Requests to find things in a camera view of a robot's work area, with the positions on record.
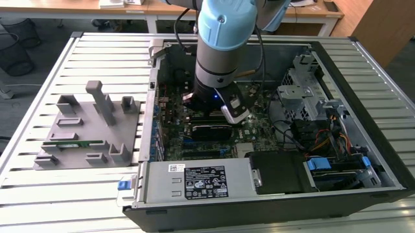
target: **white label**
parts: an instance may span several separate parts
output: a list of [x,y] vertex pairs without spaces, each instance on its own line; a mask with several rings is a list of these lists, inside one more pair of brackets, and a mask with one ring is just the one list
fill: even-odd
[[216,193],[225,193],[228,191],[228,189],[225,188],[217,188],[217,189],[213,189],[213,192],[216,190]]
[[169,164],[168,172],[184,172],[185,164]]
[[339,15],[325,15],[325,18],[340,18],[341,16]]
[[73,147],[79,147],[79,145],[76,144],[64,144],[64,145],[59,145],[59,148],[73,148]]
[[125,11],[127,13],[136,13],[136,14],[143,14],[144,11]]

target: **robotic arm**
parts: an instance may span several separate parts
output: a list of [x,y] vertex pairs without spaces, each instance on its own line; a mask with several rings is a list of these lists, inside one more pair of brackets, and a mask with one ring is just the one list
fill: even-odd
[[236,124],[249,115],[233,82],[243,48],[256,27],[276,30],[289,0],[161,1],[200,11],[193,91],[184,96],[184,104],[193,109],[197,105],[220,108],[227,121]]

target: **barcode sticker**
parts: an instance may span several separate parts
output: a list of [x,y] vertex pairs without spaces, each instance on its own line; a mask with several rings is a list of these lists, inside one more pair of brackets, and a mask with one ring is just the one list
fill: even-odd
[[185,164],[169,164],[168,172],[184,172]]

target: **desk leg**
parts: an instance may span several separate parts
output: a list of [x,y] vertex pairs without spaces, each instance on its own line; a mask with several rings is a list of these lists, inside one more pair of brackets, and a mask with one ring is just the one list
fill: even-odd
[[337,22],[337,18],[325,18],[325,23],[319,32],[319,36],[329,36]]
[[156,34],[157,33],[157,16],[149,16],[145,15],[147,20],[147,27],[148,27],[148,33]]
[[13,92],[12,90],[4,85],[4,83],[0,81],[0,96],[8,100],[13,98]]

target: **yellow wire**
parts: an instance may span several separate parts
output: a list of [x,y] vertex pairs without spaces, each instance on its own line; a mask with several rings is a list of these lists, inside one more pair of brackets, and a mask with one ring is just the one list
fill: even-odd
[[315,151],[316,149],[321,148],[327,143],[328,143],[329,139],[325,139],[320,144],[317,144],[311,151]]
[[344,138],[344,140],[346,140],[346,148],[347,148],[347,152],[350,153],[350,151],[348,151],[350,140],[348,140],[348,138],[344,136],[344,134],[340,134],[340,137]]

